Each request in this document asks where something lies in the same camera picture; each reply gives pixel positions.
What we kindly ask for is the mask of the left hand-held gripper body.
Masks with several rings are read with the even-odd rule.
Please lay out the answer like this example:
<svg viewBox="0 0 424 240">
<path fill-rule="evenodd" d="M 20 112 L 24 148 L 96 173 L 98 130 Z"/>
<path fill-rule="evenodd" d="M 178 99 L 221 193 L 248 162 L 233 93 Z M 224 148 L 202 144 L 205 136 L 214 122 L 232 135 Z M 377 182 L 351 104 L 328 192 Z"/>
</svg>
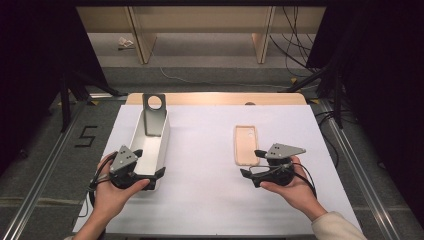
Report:
<svg viewBox="0 0 424 240">
<path fill-rule="evenodd" d="M 136 182 L 148 179 L 149 183 L 144 190 L 154 190 L 156 187 L 155 175 L 142 175 L 135 172 L 138 158 L 127 146 L 122 145 L 117 151 L 110 166 L 109 178 L 112 184 L 119 189 L 127 189 Z"/>
</svg>

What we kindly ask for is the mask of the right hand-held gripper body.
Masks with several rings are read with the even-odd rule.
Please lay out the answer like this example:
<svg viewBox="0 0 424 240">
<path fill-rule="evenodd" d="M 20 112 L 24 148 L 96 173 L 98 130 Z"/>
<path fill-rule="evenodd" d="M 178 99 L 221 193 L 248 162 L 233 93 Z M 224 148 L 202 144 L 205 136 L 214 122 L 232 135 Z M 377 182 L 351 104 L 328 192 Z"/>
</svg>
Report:
<svg viewBox="0 0 424 240">
<path fill-rule="evenodd" d="M 266 158 L 264 158 L 268 163 L 266 171 L 253 173 L 251 178 L 256 188 L 263 181 L 272 182 L 280 186 L 288 185 L 295 176 L 294 163 L 291 157 L 303 154 L 306 150 L 290 145 L 274 143 L 266 152 Z"/>
</svg>

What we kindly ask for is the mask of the white plastic storage box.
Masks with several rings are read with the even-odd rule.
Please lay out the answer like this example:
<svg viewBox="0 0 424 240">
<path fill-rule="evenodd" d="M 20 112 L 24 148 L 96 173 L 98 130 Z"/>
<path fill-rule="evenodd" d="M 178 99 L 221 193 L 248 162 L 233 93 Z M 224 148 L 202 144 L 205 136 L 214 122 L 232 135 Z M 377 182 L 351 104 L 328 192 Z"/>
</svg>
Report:
<svg viewBox="0 0 424 240">
<path fill-rule="evenodd" d="M 135 172 L 142 175 L 155 175 L 157 170 L 165 167 L 165 157 L 170 135 L 168 112 L 162 129 L 162 135 L 160 137 L 155 137 L 145 135 L 142 111 L 138 123 L 136 124 L 130 149 L 133 151 L 138 149 L 143 150 L 143 155 L 137 161 Z M 156 187 L 154 190 L 159 187 L 159 183 L 160 179 L 156 181 Z"/>
</svg>

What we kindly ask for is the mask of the pink phone case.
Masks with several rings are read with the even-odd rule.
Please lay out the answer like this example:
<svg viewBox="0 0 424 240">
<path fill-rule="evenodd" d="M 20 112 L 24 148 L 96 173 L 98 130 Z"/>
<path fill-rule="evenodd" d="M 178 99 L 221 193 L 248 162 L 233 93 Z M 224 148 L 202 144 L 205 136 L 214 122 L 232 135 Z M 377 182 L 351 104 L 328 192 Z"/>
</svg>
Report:
<svg viewBox="0 0 424 240">
<path fill-rule="evenodd" d="M 234 129 L 234 156 L 238 166 L 257 166 L 260 162 L 255 155 L 257 132 L 253 125 L 237 125 Z"/>
</svg>

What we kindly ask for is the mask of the grey phone case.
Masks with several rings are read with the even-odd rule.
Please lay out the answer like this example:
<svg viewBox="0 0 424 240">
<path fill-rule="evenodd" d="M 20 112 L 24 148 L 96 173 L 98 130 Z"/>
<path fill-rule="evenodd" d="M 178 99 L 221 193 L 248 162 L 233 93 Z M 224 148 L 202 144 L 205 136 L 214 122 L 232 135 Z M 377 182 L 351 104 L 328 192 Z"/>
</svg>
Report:
<svg viewBox="0 0 424 240">
<path fill-rule="evenodd" d="M 160 137 L 167 116 L 165 95 L 145 93 L 142 100 L 145 135 Z"/>
</svg>

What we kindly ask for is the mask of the person's left hand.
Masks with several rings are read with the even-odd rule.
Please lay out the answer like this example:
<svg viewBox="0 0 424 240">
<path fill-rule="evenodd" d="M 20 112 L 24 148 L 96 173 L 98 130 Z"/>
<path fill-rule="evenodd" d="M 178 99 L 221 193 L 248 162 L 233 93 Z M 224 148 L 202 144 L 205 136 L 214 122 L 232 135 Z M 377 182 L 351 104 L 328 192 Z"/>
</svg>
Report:
<svg viewBox="0 0 424 240">
<path fill-rule="evenodd" d="M 123 209 L 126 202 L 135 194 L 146 187 L 150 181 L 142 179 L 127 189 L 115 187 L 109 177 L 111 154 L 104 157 L 98 164 L 99 181 L 95 191 L 95 203 L 89 222 L 105 227 Z"/>
</svg>

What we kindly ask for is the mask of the person's right hand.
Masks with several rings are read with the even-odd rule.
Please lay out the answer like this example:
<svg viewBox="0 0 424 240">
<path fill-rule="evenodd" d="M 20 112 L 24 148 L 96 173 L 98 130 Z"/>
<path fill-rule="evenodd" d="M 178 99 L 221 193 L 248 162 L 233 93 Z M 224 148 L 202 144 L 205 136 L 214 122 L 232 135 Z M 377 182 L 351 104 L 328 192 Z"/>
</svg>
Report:
<svg viewBox="0 0 424 240">
<path fill-rule="evenodd" d="M 311 222 L 327 213 L 309 185 L 299 177 L 295 177 L 286 186 L 266 181 L 263 181 L 260 186 L 283 197 L 290 206 L 305 214 Z"/>
</svg>

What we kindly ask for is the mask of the white table cover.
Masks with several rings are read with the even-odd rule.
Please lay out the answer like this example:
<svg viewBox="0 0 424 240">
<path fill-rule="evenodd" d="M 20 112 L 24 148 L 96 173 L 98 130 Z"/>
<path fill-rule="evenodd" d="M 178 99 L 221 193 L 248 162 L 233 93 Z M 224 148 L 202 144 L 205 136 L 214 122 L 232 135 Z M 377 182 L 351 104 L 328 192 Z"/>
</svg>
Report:
<svg viewBox="0 0 424 240">
<path fill-rule="evenodd" d="M 328 210 L 357 221 L 307 105 L 174 105 L 166 172 L 154 191 L 131 198 L 110 234 L 143 237 L 289 237 L 311 234 L 310 221 L 280 196 L 257 188 L 234 160 L 234 129 L 253 125 L 258 146 L 303 148 L 302 164 Z"/>
</svg>

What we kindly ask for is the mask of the black metal stand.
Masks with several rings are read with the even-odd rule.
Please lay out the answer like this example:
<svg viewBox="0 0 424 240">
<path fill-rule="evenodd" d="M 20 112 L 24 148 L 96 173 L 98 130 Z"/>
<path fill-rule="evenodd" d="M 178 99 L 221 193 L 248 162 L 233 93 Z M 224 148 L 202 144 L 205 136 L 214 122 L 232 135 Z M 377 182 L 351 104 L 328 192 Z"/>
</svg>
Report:
<svg viewBox="0 0 424 240">
<path fill-rule="evenodd" d="M 87 90 L 87 86 L 94 86 L 113 97 L 127 96 L 127 93 L 111 88 L 106 81 L 97 80 L 82 71 L 66 71 L 62 75 L 59 83 L 62 109 L 62 132 L 64 132 L 71 123 L 69 92 L 71 92 L 78 101 L 85 102 L 92 99 Z"/>
<path fill-rule="evenodd" d="M 320 80 L 318 87 L 316 89 L 316 94 L 319 98 L 323 97 L 333 97 L 333 111 L 336 124 L 339 128 L 342 128 L 341 122 L 341 100 L 342 100 L 342 83 L 341 83 L 341 74 L 338 71 L 337 67 L 323 67 L 319 71 L 308 76 L 306 79 L 288 87 L 280 90 L 280 93 L 295 93 L 298 90 L 306 87 L 308 84 L 314 82 L 315 80 Z"/>
</svg>

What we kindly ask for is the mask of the crumpled white paper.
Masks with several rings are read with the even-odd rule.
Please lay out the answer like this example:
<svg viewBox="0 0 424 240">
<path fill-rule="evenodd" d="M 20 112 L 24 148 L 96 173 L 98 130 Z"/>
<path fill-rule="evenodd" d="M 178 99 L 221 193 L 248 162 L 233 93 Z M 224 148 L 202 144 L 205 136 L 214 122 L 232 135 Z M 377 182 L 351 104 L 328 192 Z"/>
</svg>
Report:
<svg viewBox="0 0 424 240">
<path fill-rule="evenodd" d="M 135 48 L 134 43 L 131 40 L 128 40 L 124 37 L 120 37 L 118 39 L 118 45 L 119 45 L 118 47 L 119 50 L 127 50 L 127 49 Z"/>
</svg>

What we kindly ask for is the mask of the black curtain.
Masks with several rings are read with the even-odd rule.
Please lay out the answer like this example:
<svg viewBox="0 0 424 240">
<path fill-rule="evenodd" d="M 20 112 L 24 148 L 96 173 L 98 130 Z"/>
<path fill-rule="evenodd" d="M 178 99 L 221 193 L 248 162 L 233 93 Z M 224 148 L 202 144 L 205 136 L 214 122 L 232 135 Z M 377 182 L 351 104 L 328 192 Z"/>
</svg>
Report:
<svg viewBox="0 0 424 240">
<path fill-rule="evenodd" d="M 424 228 L 424 0 L 320 0 L 310 64 L 322 67 L 361 12 L 343 84 L 398 191 Z"/>
<path fill-rule="evenodd" d="M 0 175 L 60 90 L 84 98 L 91 84 L 107 81 L 74 5 L 0 0 Z"/>
</svg>

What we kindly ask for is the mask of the wooden table frame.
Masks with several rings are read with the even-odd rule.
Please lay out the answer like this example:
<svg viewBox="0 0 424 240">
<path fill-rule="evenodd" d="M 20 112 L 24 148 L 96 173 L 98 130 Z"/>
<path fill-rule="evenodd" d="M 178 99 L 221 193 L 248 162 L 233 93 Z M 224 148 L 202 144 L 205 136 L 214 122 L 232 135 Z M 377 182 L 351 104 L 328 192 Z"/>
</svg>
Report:
<svg viewBox="0 0 424 240">
<path fill-rule="evenodd" d="M 168 105 L 306 105 L 300 93 L 166 93 Z"/>
</svg>

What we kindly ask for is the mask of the metal floor rail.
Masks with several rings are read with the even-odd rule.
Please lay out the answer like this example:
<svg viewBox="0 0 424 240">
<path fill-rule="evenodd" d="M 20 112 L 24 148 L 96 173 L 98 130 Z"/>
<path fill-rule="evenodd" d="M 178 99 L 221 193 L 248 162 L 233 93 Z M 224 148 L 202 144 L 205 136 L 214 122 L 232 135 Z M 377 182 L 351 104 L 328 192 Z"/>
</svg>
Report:
<svg viewBox="0 0 424 240">
<path fill-rule="evenodd" d="M 382 235 L 386 240 L 400 240 L 389 212 L 377 195 L 344 130 L 335 119 L 330 121 L 330 126 Z"/>
<path fill-rule="evenodd" d="M 37 177 L 32 181 L 28 194 L 19 203 L 18 211 L 12 218 L 4 234 L 0 237 L 0 240 L 18 240 L 20 238 L 85 106 L 85 101 L 76 103 L 71 113 L 69 125 L 59 134 L 48 158 L 44 161 L 43 167 L 38 172 Z"/>
</svg>

